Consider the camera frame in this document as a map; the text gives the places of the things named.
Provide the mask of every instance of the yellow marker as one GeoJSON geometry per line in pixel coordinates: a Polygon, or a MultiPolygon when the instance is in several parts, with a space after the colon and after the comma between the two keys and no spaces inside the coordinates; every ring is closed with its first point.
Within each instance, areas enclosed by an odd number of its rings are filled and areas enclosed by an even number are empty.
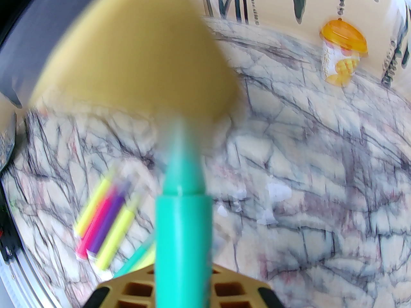
{"type": "Polygon", "coordinates": [[[142,270],[143,268],[155,263],[155,243],[151,245],[151,248],[147,251],[144,257],[138,261],[131,271],[142,270]]]}
{"type": "Polygon", "coordinates": [[[106,195],[107,191],[110,189],[114,173],[115,171],[112,170],[106,177],[103,178],[100,185],[97,187],[97,189],[95,189],[93,194],[90,196],[90,201],[88,202],[88,204],[81,210],[77,224],[74,228],[75,234],[79,237],[84,237],[88,225],[90,225],[90,222],[94,217],[97,205],[101,202],[101,200],[106,195]]]}
{"type": "Polygon", "coordinates": [[[124,236],[134,220],[138,204],[139,200],[133,199],[129,206],[123,205],[116,220],[114,220],[114,223],[97,254],[96,267],[99,270],[106,270],[109,267],[120,243],[124,239],[124,236]]]}

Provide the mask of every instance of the white marble tabletop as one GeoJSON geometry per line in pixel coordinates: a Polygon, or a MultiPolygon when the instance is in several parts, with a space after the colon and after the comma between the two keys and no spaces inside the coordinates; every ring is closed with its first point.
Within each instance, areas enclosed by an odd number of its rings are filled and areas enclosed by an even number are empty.
{"type": "MultiPolygon", "coordinates": [[[[245,92],[204,157],[215,262],[267,281],[289,307],[411,306],[411,105],[358,72],[320,79],[320,49],[257,27],[207,19],[245,92]]],[[[72,227],[116,160],[150,187],[110,271],[153,229],[164,162],[150,119],[28,114],[2,175],[22,240],[64,307],[101,280],[75,256],[72,227]]]]}

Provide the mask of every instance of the purple marker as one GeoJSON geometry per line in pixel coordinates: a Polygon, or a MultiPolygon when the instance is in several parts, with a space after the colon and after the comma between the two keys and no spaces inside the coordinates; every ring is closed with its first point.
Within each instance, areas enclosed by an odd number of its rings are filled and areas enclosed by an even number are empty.
{"type": "Polygon", "coordinates": [[[120,187],[117,195],[113,197],[110,210],[107,212],[107,215],[101,225],[101,228],[98,230],[96,237],[91,242],[90,247],[88,247],[88,252],[91,255],[97,255],[102,246],[106,236],[116,219],[121,207],[125,203],[125,196],[127,195],[131,187],[131,182],[126,180],[126,182],[120,187]]]}

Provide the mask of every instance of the orange lid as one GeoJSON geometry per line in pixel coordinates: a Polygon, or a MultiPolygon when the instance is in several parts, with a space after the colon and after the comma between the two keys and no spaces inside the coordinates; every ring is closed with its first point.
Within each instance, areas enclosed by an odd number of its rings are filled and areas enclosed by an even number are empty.
{"type": "Polygon", "coordinates": [[[367,40],[360,31],[341,19],[330,21],[324,25],[320,35],[345,50],[355,50],[361,54],[368,52],[367,40]]]}

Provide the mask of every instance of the yellow object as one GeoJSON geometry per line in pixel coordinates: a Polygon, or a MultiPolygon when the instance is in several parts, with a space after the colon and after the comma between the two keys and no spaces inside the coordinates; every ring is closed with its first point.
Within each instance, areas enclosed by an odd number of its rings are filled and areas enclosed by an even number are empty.
{"type": "Polygon", "coordinates": [[[323,38],[323,78],[336,86],[347,85],[360,58],[367,54],[367,41],[357,29],[341,19],[328,22],[320,36],[323,38]]]}
{"type": "Polygon", "coordinates": [[[321,36],[345,50],[354,50],[364,55],[368,52],[367,40],[354,26],[335,19],[321,29],[321,36]]]}
{"type": "Polygon", "coordinates": [[[91,194],[88,204],[81,210],[77,224],[74,227],[74,233],[80,238],[84,237],[85,232],[87,231],[87,228],[94,217],[98,204],[110,189],[113,176],[114,172],[111,171],[106,177],[103,178],[100,185],[91,194]]]}
{"type": "Polygon", "coordinates": [[[62,104],[74,98],[206,121],[223,116],[239,93],[188,0],[95,0],[50,56],[32,103],[45,91],[62,104]]]}
{"type": "MultiPolygon", "coordinates": [[[[97,286],[89,299],[100,308],[155,307],[156,284],[154,265],[113,278],[97,286]]],[[[267,283],[213,265],[209,308],[284,307],[267,283]]]]}
{"type": "Polygon", "coordinates": [[[147,253],[138,261],[135,266],[132,268],[131,271],[137,271],[143,269],[147,266],[150,266],[155,263],[155,248],[156,245],[151,245],[151,248],[147,251],[147,253]]]}
{"type": "Polygon", "coordinates": [[[133,223],[137,205],[138,201],[136,200],[130,207],[123,205],[121,208],[97,254],[95,266],[99,270],[106,270],[109,267],[121,242],[133,223]]]}

